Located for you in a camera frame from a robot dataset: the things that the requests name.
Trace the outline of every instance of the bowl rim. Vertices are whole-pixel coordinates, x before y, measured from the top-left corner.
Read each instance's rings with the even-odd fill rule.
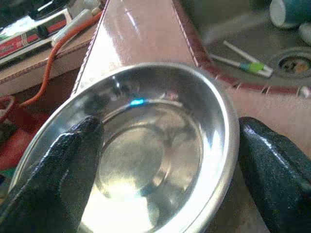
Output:
[[[216,182],[216,185],[214,186],[211,196],[206,201],[206,204],[202,207],[202,209],[192,222],[189,222],[188,219],[185,221],[188,224],[185,224],[185,227],[182,228],[180,232],[184,233],[200,232],[202,229],[207,228],[210,221],[212,220],[217,210],[219,209],[221,203],[223,202],[223,199],[225,198],[226,192],[229,188],[229,185],[233,177],[233,172],[236,167],[238,158],[239,140],[240,140],[238,115],[236,110],[232,106],[231,100],[228,98],[227,94],[222,90],[220,85],[215,82],[210,73],[182,63],[148,62],[148,63],[139,63],[132,66],[121,67],[103,75],[103,77],[98,81],[85,86],[81,91],[70,96],[68,100],[66,100],[58,109],[54,111],[54,113],[43,124],[43,126],[40,128],[40,130],[37,132],[37,134],[34,136],[32,141],[28,145],[20,162],[16,167],[15,173],[12,177],[11,184],[9,186],[9,191],[14,187],[17,180],[19,179],[20,173],[24,169],[28,154],[34,148],[38,139],[43,135],[43,133],[45,132],[46,128],[50,125],[50,123],[71,101],[74,101],[76,98],[82,96],[93,86],[97,85],[100,82],[104,82],[105,79],[113,75],[117,75],[118,73],[126,72],[132,69],[151,68],[151,67],[178,68],[192,74],[195,77],[200,78],[211,89],[215,98],[218,100],[218,104],[222,111],[225,125],[225,142],[223,150],[223,155],[225,155],[225,161],[222,167],[220,177]],[[170,228],[165,228],[166,225],[167,223],[156,232],[164,232],[164,229],[169,230]]]

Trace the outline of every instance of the toothbrush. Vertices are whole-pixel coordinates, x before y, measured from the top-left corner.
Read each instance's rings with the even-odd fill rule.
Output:
[[[237,67],[241,70],[244,70],[246,72],[255,73],[261,76],[264,76],[266,78],[269,78],[272,74],[272,72],[264,70],[265,64],[260,62],[251,62],[251,63],[243,63],[243,62],[236,62],[227,58],[223,58],[214,54],[209,55],[212,59],[215,59],[217,61],[226,63],[228,65],[231,65],[233,67]]]
[[[239,49],[238,47],[231,45],[229,42],[224,40],[224,45],[226,45],[231,50],[235,51],[237,54],[239,54],[241,57],[245,58],[246,60],[250,61],[251,63],[261,63],[256,58],[252,57],[248,53],[244,52],[243,50]],[[267,65],[263,64],[263,70],[267,71],[269,73],[269,76],[271,76],[273,69],[268,67]]]

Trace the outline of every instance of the tiled countertop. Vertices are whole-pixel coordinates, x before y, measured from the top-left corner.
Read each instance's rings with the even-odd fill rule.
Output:
[[[209,70],[226,88],[240,116],[255,117],[311,155],[311,101],[233,89],[215,67],[178,0],[110,0],[73,93],[116,68],[139,62],[183,62]],[[268,232],[237,169],[211,232]]]

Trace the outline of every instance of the brown tile border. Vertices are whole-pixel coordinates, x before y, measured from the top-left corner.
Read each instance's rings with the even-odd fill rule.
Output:
[[[270,86],[267,94],[290,94],[298,96],[299,88],[294,86]]]
[[[192,24],[190,18],[186,14],[180,0],[172,0],[175,15],[177,17],[179,26],[187,45],[189,47],[192,58],[197,67],[207,70],[211,73],[217,80],[221,81],[225,87],[234,86],[239,83],[239,80],[234,77],[223,74],[217,67],[212,64],[212,60],[208,57],[204,46],[202,45],[200,36],[198,35],[194,25]],[[262,93],[267,88],[267,94],[290,94],[298,96],[299,87],[285,87],[285,86],[267,86],[258,85],[255,83],[241,83],[237,89],[245,89],[249,91],[255,91]]]
[[[180,1],[172,0],[172,5],[195,65],[197,67],[204,65],[208,70],[211,60],[201,43],[198,32],[194,28]]]
[[[267,88],[266,85],[260,85],[260,84],[255,84],[255,83],[240,83],[237,87],[237,90],[245,89],[249,91],[262,93],[265,88]]]

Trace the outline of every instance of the white tube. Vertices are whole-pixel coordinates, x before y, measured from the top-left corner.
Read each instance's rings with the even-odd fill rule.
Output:
[[[223,62],[223,63],[228,64],[230,66],[233,66],[233,67],[241,69],[241,67],[240,67],[241,62],[236,62],[236,61],[224,58],[224,57],[217,56],[215,54],[210,54],[209,56],[212,59],[215,59],[217,61],[220,61],[220,62]],[[272,74],[272,73],[270,73],[269,71],[266,71],[266,70],[258,70],[256,73],[250,72],[249,70],[244,70],[244,71],[252,73],[252,74],[258,74],[258,75],[264,76],[266,78],[269,78],[271,76],[271,74]]]
[[[311,46],[311,23],[303,23],[299,27],[300,38]]]
[[[237,54],[239,54],[241,57],[245,58],[246,60],[250,61],[250,62],[260,62],[259,60],[257,60],[255,57],[252,57],[251,55],[249,55],[248,53],[244,52],[243,50],[239,49],[238,47],[235,47],[234,45],[231,45],[229,42],[224,40],[224,45],[226,45],[228,48],[232,49],[233,51],[235,51]],[[268,73],[272,74],[273,69],[268,67],[267,65],[264,65],[263,67]]]
[[[92,12],[89,9],[84,9],[69,24],[67,24],[56,35],[53,36],[51,45],[54,47],[57,44],[57,42],[60,41],[60,39],[62,39],[68,32],[73,30],[75,27],[83,24],[92,17],[93,17]]]

